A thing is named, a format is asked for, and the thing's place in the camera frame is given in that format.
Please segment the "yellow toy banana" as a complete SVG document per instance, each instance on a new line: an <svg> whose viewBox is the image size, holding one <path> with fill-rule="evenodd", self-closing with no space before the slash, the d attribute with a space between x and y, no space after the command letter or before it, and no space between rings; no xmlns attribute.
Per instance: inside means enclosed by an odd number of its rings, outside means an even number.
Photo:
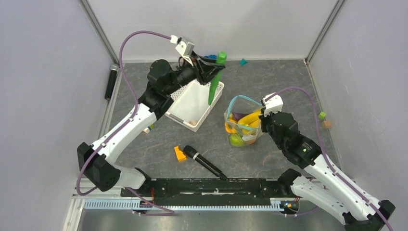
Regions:
<svg viewBox="0 0 408 231"><path fill-rule="evenodd" d="M249 127L249 128L256 128L260 124L259 115L261 114L261 110L254 111L238 121L238 125Z"/></svg>

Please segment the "green toy pear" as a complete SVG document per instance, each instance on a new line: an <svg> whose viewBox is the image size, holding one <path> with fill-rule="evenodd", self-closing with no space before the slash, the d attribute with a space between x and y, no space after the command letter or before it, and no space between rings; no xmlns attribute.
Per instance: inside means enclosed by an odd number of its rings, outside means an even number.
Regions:
<svg viewBox="0 0 408 231"><path fill-rule="evenodd" d="M242 137L239 134L230 134L229 142L232 146L243 147L246 143L242 140Z"/></svg>

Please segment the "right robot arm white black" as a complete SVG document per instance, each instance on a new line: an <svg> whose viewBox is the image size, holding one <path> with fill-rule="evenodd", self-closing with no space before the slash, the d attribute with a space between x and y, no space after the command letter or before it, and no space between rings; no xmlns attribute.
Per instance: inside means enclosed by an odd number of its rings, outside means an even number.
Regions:
<svg viewBox="0 0 408 231"><path fill-rule="evenodd" d="M395 206L378 200L360 188L331 161L322 148L302 135L289 113L260 114L261 130L271 136L277 148L292 164L319 180L321 188L294 169L278 179L278 191L307 199L336 218L347 231L392 230L389 218Z"/></svg>

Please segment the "clear zip top bag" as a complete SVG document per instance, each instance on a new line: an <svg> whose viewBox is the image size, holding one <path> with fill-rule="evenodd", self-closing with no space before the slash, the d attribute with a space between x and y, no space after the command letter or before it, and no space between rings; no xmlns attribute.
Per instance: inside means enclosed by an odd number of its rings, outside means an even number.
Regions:
<svg viewBox="0 0 408 231"><path fill-rule="evenodd" d="M230 101L228 108L224 113L224 123L229 118L231 112L250 114L254 111L261 110L261 107L261 103L256 102L247 96L237 95ZM260 124L256 128L249 128L240 126L237 122L236 130L238 132L237 134L239 134L242 137L242 140L246 143L246 146L256 142L256 140L262 135Z"/></svg>

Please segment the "green toy cucumber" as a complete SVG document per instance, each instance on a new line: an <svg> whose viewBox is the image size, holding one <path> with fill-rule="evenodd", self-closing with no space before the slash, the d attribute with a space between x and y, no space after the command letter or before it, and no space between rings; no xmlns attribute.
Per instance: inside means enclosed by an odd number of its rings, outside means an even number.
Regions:
<svg viewBox="0 0 408 231"><path fill-rule="evenodd" d="M217 54L216 64L225 64L226 60L227 60L227 53L225 51L220 51ZM217 86L221 79L221 75L222 75L222 72L219 71L211 81L209 95L208 95L208 105L211 105L214 100Z"/></svg>

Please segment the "orange toy bell pepper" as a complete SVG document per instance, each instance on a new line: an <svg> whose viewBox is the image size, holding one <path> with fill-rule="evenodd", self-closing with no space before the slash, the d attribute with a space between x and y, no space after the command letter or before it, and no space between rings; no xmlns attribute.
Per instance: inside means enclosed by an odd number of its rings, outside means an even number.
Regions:
<svg viewBox="0 0 408 231"><path fill-rule="evenodd" d="M237 134L237 130L236 130L236 125L237 125L237 121L232 119L232 118L228 118L227 121L225 122L225 130L227 133L229 134Z"/></svg>

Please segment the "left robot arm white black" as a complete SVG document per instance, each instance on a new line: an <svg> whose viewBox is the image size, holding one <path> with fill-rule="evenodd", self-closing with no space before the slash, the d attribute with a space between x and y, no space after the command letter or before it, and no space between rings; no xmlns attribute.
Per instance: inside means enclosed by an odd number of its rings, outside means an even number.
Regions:
<svg viewBox="0 0 408 231"><path fill-rule="evenodd" d="M78 146L80 175L85 175L94 189L102 192L114 186L131 187L139 196L146 196L151 191L146 176L136 168L114 167L116 159L145 128L168 111L174 102L172 93L195 80L206 85L223 69L224 64L197 54L193 55L192 63L185 62L175 70L167 60L154 61L147 75L146 90L129 114L92 144L83 142Z"/></svg>

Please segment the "purple toy eggplant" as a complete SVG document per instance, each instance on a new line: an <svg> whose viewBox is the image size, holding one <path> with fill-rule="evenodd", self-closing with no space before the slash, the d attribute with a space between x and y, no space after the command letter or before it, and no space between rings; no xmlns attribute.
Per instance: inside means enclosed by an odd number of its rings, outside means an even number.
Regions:
<svg viewBox="0 0 408 231"><path fill-rule="evenodd" d="M243 117L247 116L248 114L243 114L243 113L236 113L236 112L231 112L229 115L229 118L235 120L235 121L239 121L240 119L242 119Z"/></svg>

